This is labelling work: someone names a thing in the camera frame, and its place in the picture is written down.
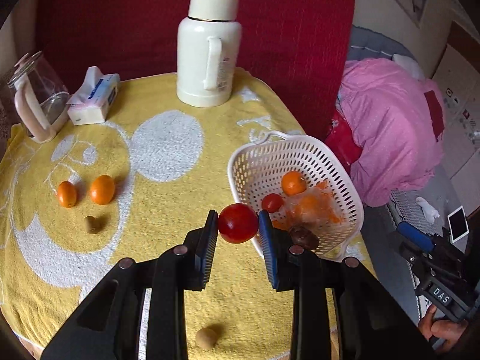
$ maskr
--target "basket handle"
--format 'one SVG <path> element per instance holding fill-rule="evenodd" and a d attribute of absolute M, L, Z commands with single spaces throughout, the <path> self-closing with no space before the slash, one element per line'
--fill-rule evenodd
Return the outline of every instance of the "basket handle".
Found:
<path fill-rule="evenodd" d="M 271 130 L 271 131 L 269 131 L 265 134 L 265 137 L 254 141 L 254 144 L 260 145 L 260 144 L 266 142 L 270 137 L 279 137 L 279 138 L 283 138 L 283 139 L 287 140 L 287 139 L 292 138 L 293 135 L 286 134 L 286 133 L 281 132 L 281 131 Z"/>

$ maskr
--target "plastic bag of oranges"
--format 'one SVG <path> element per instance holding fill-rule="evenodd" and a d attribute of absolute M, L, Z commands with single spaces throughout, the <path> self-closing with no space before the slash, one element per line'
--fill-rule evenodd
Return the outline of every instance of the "plastic bag of oranges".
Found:
<path fill-rule="evenodd" d="M 342 211 L 327 180 L 305 192 L 286 198 L 284 209 L 289 227 L 310 225 L 308 227 L 318 229 L 328 224 L 344 222 Z"/>

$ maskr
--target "table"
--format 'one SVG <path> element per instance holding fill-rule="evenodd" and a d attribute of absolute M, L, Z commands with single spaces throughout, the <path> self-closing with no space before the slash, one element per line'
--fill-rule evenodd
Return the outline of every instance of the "table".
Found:
<path fill-rule="evenodd" d="M 20 126 L 0 163 L 0 302 L 21 337 L 45 346 L 78 303 L 122 257 L 144 261 L 201 227 L 209 209 L 233 202 L 227 162 L 268 130 L 302 133 L 273 91 L 237 69 L 234 95 L 219 107 L 194 108 L 175 95 L 174 74 L 122 82 L 108 120 L 73 126 L 38 145 Z M 115 178 L 107 206 L 87 191 L 101 174 Z M 75 183 L 79 202 L 56 201 L 56 186 Z M 102 231 L 82 229 L 87 215 Z M 348 248 L 371 269 L 361 236 Z M 253 245 L 218 238 L 210 282 L 185 294 L 191 359 L 269 359 L 290 347 L 293 293 L 275 293 Z M 198 329 L 222 331 L 201 351 Z"/>

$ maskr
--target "pink cloth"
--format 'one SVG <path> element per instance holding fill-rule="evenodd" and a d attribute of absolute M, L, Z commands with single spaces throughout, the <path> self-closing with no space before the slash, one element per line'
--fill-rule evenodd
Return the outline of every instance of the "pink cloth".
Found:
<path fill-rule="evenodd" d="M 341 107 L 363 147 L 350 177 L 365 204 L 386 204 L 392 190 L 419 190 L 434 175 L 443 135 L 437 142 L 424 95 L 431 90 L 441 100 L 434 81 L 418 81 L 388 59 L 345 64 Z"/>

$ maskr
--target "screw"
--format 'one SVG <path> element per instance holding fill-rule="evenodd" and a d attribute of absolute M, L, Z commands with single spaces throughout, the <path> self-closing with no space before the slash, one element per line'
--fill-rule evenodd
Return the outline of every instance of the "screw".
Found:
<path fill-rule="evenodd" d="M 344 259 L 345 265 L 349 268 L 357 268 L 360 262 L 355 257 L 347 257 Z"/>
<path fill-rule="evenodd" d="M 130 268 L 134 264 L 134 262 L 135 261 L 130 257 L 125 257 L 118 262 L 118 266 L 121 269 L 127 269 L 127 268 Z"/>
<path fill-rule="evenodd" d="M 289 252 L 295 256 L 298 256 L 299 254 L 303 253 L 303 247 L 300 245 L 292 245 L 289 248 Z"/>
<path fill-rule="evenodd" d="M 188 248 L 185 245 L 177 245 L 176 247 L 173 248 L 173 252 L 177 256 L 182 256 L 186 252 L 188 252 Z"/>

